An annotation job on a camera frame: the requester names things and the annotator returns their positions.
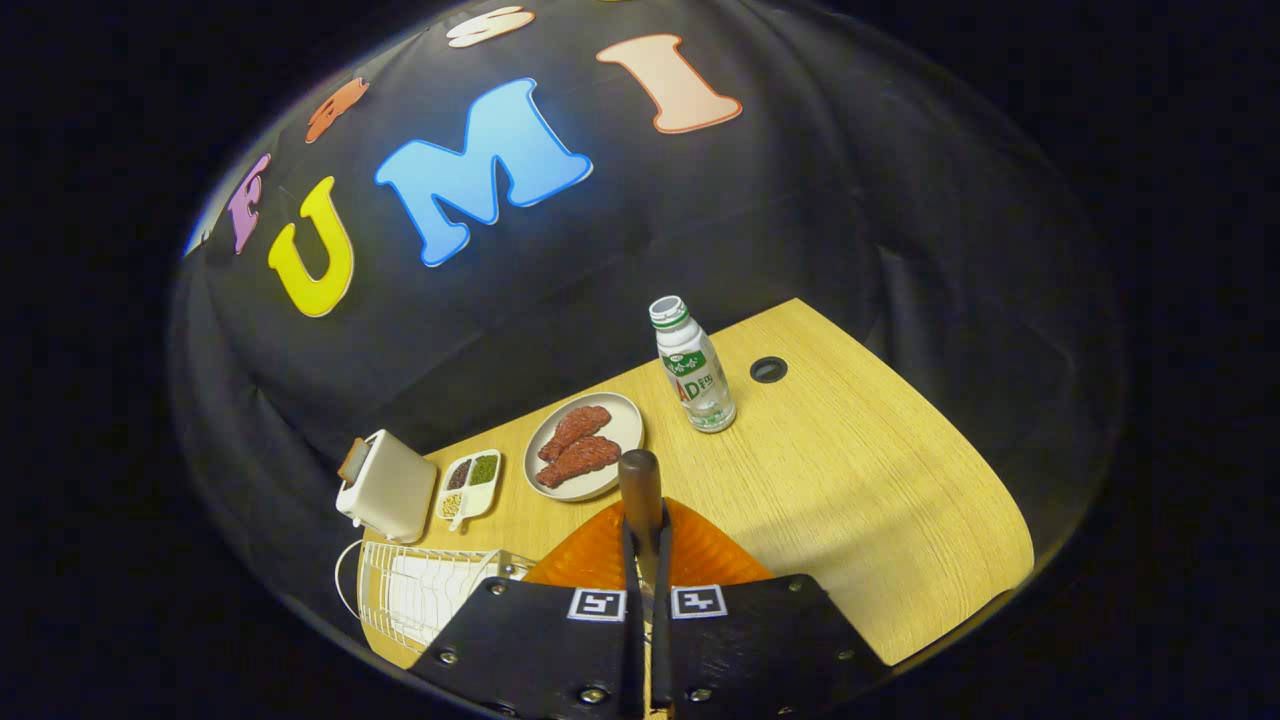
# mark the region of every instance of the white toaster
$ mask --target white toaster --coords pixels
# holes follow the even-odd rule
[[[426,530],[436,468],[385,429],[357,439],[338,469],[334,506],[352,525],[411,543]]]

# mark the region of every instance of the bottle cap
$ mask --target bottle cap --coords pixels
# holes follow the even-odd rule
[[[649,320],[655,328],[671,328],[678,325],[689,316],[689,309],[678,295],[659,297],[649,305]]]

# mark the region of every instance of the table hole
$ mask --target table hole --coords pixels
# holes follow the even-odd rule
[[[758,383],[776,383],[787,374],[787,361],[781,357],[760,357],[751,363],[751,379]]]

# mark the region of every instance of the foam letter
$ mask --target foam letter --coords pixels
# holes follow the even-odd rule
[[[289,293],[289,300],[302,311],[303,315],[320,318],[333,310],[342,296],[347,295],[351,287],[351,275],[355,268],[355,251],[351,249],[351,238],[347,229],[342,227],[338,210],[333,206],[329,191],[333,190],[333,177],[317,182],[306,199],[302,200],[302,217],[311,218],[311,223],[324,242],[329,254],[329,269],[324,277],[315,279],[302,264],[298,256],[298,247],[293,243],[293,223],[284,225],[280,234],[271,243],[271,250],[266,255],[266,264],[280,275],[284,291]]]
[[[740,115],[742,104],[712,90],[676,50],[681,42],[675,35],[632,37],[600,50],[595,59],[622,65],[649,92],[658,106],[653,119],[658,132],[690,132]]]
[[[494,163],[511,178],[507,201],[527,208],[591,174],[591,160],[564,149],[534,105],[532,78],[500,85],[481,95],[467,113],[462,152],[412,140],[374,173],[390,184],[422,237],[422,263],[435,268],[471,238],[463,223],[451,223],[436,201],[471,218],[498,222]]]
[[[324,135],[324,131],[329,129],[329,126],[333,124],[333,120],[355,105],[356,100],[360,100],[366,90],[369,90],[369,83],[365,82],[365,78],[357,77],[330,95],[323,105],[316,108],[311,119],[307,120],[307,124],[311,126],[307,128],[307,142],[315,142],[317,137]]]
[[[449,47],[470,47],[476,42],[484,42],[490,37],[520,29],[534,22],[532,13],[521,13],[520,10],[524,8],[512,5],[476,15],[447,32],[444,37],[452,38]]]
[[[227,211],[232,214],[232,229],[236,231],[236,254],[244,249],[250,233],[257,225],[257,213],[248,209],[250,204],[257,204],[262,199],[262,178],[257,177],[271,163],[271,155],[266,154],[257,159],[253,169],[244,176],[244,182],[232,193]]]

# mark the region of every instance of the white cable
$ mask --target white cable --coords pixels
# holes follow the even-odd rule
[[[356,620],[360,620],[360,615],[356,615],[356,611],[351,609],[351,603],[347,602],[347,596],[342,594],[342,583],[338,582],[338,569],[342,568],[342,560],[347,557],[347,553],[351,552],[351,548],[356,547],[362,542],[365,542],[364,538],[348,544],[347,550],[342,551],[342,555],[338,556],[338,561],[334,562],[333,565],[333,587],[338,588],[338,597],[342,600],[342,603],[347,606],[347,612],[351,612],[352,618],[355,618]]]

